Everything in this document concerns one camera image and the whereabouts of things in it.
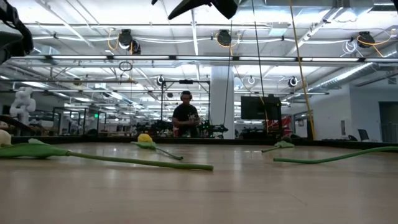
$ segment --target pillar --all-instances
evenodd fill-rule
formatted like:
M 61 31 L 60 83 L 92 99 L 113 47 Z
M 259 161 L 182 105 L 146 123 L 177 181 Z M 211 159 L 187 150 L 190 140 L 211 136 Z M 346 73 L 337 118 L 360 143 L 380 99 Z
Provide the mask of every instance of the pillar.
M 228 131 L 224 133 L 224 139 L 234 139 L 234 75 L 231 67 L 215 66 L 211 68 L 210 91 L 211 121 L 213 125 L 224 124 L 228 128 Z

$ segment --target man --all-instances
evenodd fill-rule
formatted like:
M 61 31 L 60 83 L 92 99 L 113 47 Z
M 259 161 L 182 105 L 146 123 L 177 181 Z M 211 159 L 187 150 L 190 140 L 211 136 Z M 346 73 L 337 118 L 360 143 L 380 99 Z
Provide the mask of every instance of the man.
M 197 109 L 190 104 L 192 94 L 189 91 L 183 91 L 180 99 L 182 104 L 176 107 L 173 113 L 173 125 L 178 128 L 178 137 L 198 135 L 197 125 L 199 124 L 199 115 Z

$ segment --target ceiling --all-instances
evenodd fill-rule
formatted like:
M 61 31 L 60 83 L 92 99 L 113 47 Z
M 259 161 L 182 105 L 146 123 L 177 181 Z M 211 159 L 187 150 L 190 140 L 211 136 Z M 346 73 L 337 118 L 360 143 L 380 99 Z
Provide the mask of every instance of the ceiling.
M 297 52 L 288 54 L 295 47 L 294 30 L 289 7 L 283 6 L 278 9 L 272 7 L 256 7 L 256 26 L 259 43 L 256 42 L 256 30 L 254 29 L 254 17 L 252 11 L 242 10 L 231 19 L 224 18 L 215 7 L 200 6 L 193 12 L 186 12 L 181 16 L 169 21 L 167 15 L 180 2 L 179 0 L 158 1 L 152 6 L 150 0 L 49 0 L 46 9 L 44 3 L 39 4 L 35 0 L 9 0 L 10 4 L 17 8 L 19 17 L 30 29 L 37 51 L 33 54 L 53 53 L 54 55 L 126 55 L 127 52 L 116 46 L 115 38 L 121 29 L 132 29 L 132 36 L 141 46 L 141 55 L 229 55 L 228 47 L 221 47 L 214 36 L 220 29 L 230 30 L 234 43 L 232 54 L 237 56 L 255 56 L 258 52 L 261 57 L 296 57 Z M 322 17 L 330 8 L 324 7 L 294 7 L 295 25 L 297 37 L 308 34 L 308 40 L 300 46 L 301 57 L 366 57 L 373 55 L 374 48 L 357 48 L 352 54 L 345 54 L 347 41 L 351 37 L 356 38 L 360 31 L 368 31 L 381 42 L 390 38 L 385 44 L 378 45 L 383 49 L 394 44 L 396 39 L 396 24 L 398 14 L 393 11 L 369 11 L 360 15 L 344 13 L 336 19 L 330 19 L 326 24 L 317 27 Z M 286 23 L 287 29 L 279 36 L 271 36 L 275 27 L 280 23 Z M 0 24 L 0 30 L 11 31 L 4 24 Z M 119 103 L 120 111 L 140 110 L 159 111 L 160 93 L 149 95 L 148 90 L 160 90 L 157 79 L 162 75 L 165 80 L 191 79 L 208 81 L 211 79 L 211 68 L 213 63 L 179 63 L 176 61 L 156 62 L 151 61 L 129 61 L 133 65 L 130 72 L 123 72 L 118 68 L 122 60 L 56 60 L 52 63 L 42 60 L 10 60 L 2 66 L 2 75 L 6 78 L 37 80 L 72 80 L 79 78 L 91 80 L 92 82 L 106 83 L 101 88 L 107 90 L 124 90 L 135 92 L 118 93 L 124 98 L 137 104 L 144 105 L 142 108 L 127 107 L 127 103 L 118 97 L 104 98 L 102 93 L 74 93 L 63 92 L 59 97 L 64 97 L 69 103 L 82 103 L 74 97 L 88 98 L 92 102 Z M 234 63 L 232 74 L 236 77 L 235 89 L 246 91 L 262 91 L 260 84 L 260 69 L 254 64 Z M 335 70 L 353 65 L 339 65 L 338 63 L 313 63 L 302 67 L 303 75 L 309 85 L 327 77 Z M 261 66 L 263 74 L 264 91 L 294 91 L 287 85 L 287 80 L 296 77 L 301 80 L 300 68 L 297 63 L 283 64 L 279 62 L 268 63 Z M 138 81 L 138 84 L 127 82 L 128 78 Z M 73 83 L 46 83 L 41 89 L 59 90 L 92 90 L 95 83 L 85 83 L 76 86 Z M 2 89 L 9 86 L 2 84 Z M 207 85 L 172 85 L 169 90 L 174 91 L 173 97 L 165 97 L 169 100 L 169 111 L 172 111 L 174 101 L 178 101 L 182 90 L 198 91 L 193 98 L 198 101 L 208 101 Z M 240 100 L 244 93 L 235 93 L 235 101 Z

